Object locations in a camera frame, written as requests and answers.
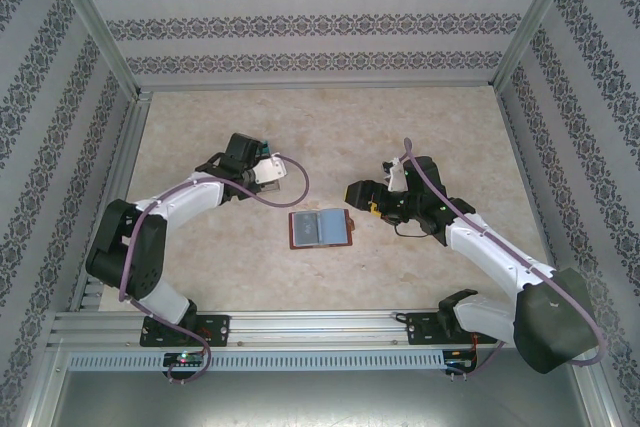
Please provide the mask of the brown leather card holder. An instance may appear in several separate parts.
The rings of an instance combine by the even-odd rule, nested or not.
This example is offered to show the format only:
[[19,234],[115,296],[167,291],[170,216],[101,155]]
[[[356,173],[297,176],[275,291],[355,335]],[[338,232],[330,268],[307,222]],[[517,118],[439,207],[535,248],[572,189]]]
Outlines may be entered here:
[[313,246],[295,246],[293,234],[293,215],[289,214],[289,246],[291,250],[346,247],[353,244],[354,223],[347,209],[330,208],[313,210],[318,216],[319,242]]

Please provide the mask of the teal VIP card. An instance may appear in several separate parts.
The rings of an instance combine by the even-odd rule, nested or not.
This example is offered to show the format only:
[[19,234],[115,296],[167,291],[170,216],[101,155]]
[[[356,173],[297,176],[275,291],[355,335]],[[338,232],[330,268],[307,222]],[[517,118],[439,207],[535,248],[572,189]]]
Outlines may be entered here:
[[313,246],[319,242],[318,216],[316,212],[296,212],[293,217],[295,246]]

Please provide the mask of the small controller board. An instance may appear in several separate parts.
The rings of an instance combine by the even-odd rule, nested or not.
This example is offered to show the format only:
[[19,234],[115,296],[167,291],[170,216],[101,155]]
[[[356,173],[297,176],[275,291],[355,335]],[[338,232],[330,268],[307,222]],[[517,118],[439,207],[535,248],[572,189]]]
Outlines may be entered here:
[[478,365],[478,355],[472,350],[445,350],[443,352],[445,369],[454,374],[469,374]]
[[201,352],[166,353],[163,358],[164,368],[200,368],[204,365],[205,357]]

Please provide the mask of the grey metal panel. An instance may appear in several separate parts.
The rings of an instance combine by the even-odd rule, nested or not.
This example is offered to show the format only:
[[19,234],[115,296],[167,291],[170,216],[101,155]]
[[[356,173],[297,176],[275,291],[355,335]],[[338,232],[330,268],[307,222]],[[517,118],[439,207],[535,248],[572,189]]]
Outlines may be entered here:
[[513,351],[479,373],[218,371],[172,386],[124,353],[57,352],[26,427],[629,427],[599,367],[528,369]]

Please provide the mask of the aluminium frame cross beam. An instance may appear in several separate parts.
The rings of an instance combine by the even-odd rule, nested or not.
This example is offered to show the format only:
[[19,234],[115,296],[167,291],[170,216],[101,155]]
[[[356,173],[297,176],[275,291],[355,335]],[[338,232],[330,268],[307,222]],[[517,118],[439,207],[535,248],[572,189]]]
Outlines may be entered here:
[[406,88],[475,88],[492,87],[489,81],[341,81],[341,82],[249,82],[214,84],[163,84],[142,85],[140,92],[208,92],[208,91],[258,91],[258,90],[321,90],[321,89],[406,89]]

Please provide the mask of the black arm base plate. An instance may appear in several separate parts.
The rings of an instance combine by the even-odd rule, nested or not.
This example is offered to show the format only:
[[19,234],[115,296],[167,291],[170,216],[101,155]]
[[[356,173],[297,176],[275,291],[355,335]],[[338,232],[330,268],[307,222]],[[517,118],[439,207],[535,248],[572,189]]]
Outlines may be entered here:
[[395,320],[405,325],[410,345],[493,345],[497,340],[484,334],[453,331],[447,334],[435,312],[398,313]]
[[[196,314],[190,320],[182,321],[180,326],[188,327],[203,338],[211,347],[225,347],[230,330],[230,317],[226,315]],[[146,316],[143,320],[139,344],[142,347],[197,347],[200,343],[187,334],[183,334]]]

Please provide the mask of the aluminium mounting rail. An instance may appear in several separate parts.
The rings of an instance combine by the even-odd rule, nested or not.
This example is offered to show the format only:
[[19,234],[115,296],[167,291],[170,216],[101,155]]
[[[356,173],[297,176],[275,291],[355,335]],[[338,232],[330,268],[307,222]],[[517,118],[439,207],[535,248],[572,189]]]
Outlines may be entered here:
[[[411,349],[405,325],[389,310],[228,312],[228,350]],[[54,316],[46,347],[66,351],[134,350],[144,315],[79,311]]]

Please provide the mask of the aluminium frame post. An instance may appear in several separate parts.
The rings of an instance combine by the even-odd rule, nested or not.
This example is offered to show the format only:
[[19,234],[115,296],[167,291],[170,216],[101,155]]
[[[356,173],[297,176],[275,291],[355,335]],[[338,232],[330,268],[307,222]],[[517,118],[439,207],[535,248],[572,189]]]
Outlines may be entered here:
[[138,96],[140,87],[94,0],[71,0],[71,2],[120,86],[128,96]]
[[513,71],[552,4],[553,0],[532,0],[491,80],[491,86],[497,93],[509,83]]

